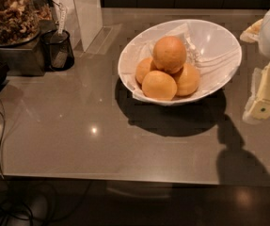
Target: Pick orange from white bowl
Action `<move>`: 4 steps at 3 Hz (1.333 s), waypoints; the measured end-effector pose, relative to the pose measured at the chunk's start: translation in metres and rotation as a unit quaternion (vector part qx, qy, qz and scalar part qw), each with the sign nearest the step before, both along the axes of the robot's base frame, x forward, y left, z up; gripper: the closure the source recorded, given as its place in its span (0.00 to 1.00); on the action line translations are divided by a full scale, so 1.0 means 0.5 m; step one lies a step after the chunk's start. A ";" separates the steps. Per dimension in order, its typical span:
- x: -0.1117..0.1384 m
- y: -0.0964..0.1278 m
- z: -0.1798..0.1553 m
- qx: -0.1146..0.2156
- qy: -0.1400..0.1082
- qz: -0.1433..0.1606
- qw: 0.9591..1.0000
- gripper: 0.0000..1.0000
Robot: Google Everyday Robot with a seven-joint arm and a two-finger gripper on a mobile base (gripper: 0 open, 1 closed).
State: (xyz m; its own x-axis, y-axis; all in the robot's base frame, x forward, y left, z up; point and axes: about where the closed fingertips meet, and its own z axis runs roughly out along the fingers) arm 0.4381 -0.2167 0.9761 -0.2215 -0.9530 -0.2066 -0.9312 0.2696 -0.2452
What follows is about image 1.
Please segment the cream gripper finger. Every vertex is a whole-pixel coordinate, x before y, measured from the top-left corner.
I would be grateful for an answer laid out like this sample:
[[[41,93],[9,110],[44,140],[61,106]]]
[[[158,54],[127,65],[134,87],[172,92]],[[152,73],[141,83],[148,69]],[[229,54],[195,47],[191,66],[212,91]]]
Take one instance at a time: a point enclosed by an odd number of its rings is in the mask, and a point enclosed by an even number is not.
[[[243,121],[258,124],[270,118],[270,62],[252,74],[251,95],[247,100]]]
[[[245,31],[243,31],[240,35],[240,40],[249,43],[258,42],[261,26],[262,19],[258,20],[250,27],[248,27]]]

